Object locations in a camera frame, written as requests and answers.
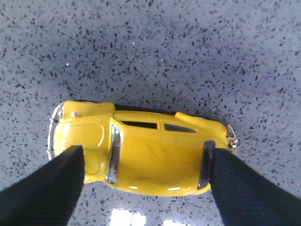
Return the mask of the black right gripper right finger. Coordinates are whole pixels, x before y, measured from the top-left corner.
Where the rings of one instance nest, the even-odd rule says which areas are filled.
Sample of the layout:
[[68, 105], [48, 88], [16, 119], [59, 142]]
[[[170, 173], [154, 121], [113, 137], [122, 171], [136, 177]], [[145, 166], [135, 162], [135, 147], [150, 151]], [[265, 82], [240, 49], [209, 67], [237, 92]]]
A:
[[301, 200], [224, 149], [213, 153], [211, 187], [226, 226], [299, 226]]

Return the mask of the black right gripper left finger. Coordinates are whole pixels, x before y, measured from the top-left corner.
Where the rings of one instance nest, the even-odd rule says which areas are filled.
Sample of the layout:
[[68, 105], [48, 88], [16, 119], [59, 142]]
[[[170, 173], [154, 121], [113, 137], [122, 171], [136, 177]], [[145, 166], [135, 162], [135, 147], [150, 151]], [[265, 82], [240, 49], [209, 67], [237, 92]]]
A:
[[0, 193], [2, 226], [66, 226], [84, 184], [82, 146], [71, 146]]

